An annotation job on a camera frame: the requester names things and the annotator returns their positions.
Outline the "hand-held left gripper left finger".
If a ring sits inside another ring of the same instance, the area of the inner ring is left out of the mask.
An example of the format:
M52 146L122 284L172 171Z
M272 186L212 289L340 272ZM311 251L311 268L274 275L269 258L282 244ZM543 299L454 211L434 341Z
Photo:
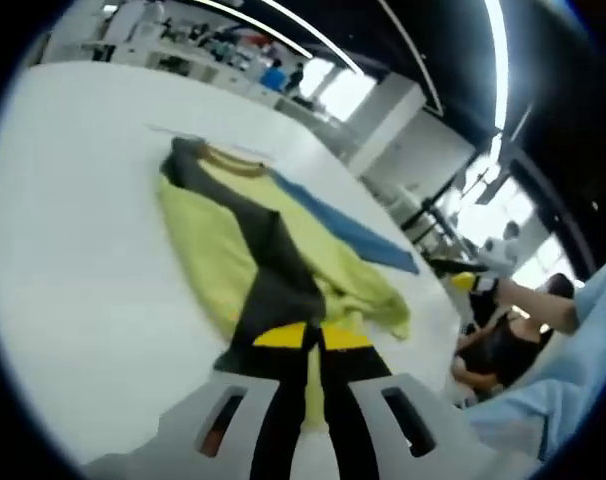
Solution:
M208 381L162 414L155 437L133 452L133 478L288 478L315 336L298 322L231 347Z

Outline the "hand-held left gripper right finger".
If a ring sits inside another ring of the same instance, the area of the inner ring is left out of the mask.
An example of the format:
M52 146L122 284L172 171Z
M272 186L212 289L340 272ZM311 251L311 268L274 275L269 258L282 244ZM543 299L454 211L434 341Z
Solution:
M454 408L392 374L363 334L319 330L325 413L343 479L485 479L488 451Z

